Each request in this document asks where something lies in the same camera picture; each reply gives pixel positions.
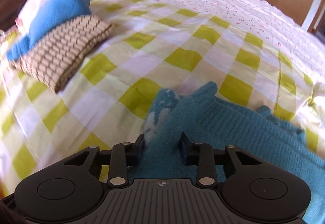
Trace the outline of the teal sweater with white flowers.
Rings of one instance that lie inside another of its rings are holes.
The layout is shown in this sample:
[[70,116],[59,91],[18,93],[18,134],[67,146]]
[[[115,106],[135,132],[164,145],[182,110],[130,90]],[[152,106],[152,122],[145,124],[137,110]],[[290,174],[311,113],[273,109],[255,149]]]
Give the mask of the teal sweater with white flowers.
[[235,145],[302,178],[311,189],[307,223],[324,223],[324,160],[308,150],[305,132],[272,115],[267,106],[250,110],[216,97],[209,82],[190,95],[162,89],[143,125],[145,150],[135,178],[196,178],[196,167],[185,166],[178,143],[182,135],[215,149]]

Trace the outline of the green checkered bed quilt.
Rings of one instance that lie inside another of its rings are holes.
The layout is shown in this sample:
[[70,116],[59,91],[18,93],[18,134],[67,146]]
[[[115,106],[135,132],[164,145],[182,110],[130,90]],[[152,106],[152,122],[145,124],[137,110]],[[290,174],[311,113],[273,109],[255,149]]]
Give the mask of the green checkered bed quilt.
[[140,132],[156,93],[218,96],[268,106],[306,130],[324,156],[324,45],[260,0],[92,0],[114,24],[63,91],[1,61],[1,196],[33,172],[85,148]]

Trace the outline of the brown striped folded garment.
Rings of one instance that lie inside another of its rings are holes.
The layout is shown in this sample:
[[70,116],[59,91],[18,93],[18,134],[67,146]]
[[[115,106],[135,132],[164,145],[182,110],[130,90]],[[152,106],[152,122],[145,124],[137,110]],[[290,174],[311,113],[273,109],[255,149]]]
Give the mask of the brown striped folded garment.
[[113,29],[112,23],[96,15],[77,16],[48,32],[27,54],[9,60],[9,66],[58,93],[74,76],[86,55],[110,38]]

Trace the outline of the blue ribbed folded garment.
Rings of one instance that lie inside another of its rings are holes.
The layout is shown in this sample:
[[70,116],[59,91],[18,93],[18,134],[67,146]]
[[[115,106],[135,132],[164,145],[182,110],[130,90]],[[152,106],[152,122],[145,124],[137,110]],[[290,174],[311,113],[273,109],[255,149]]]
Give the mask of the blue ribbed folded garment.
[[55,27],[77,16],[90,15],[90,0],[47,0],[32,20],[29,32],[6,52],[9,61],[16,61]]

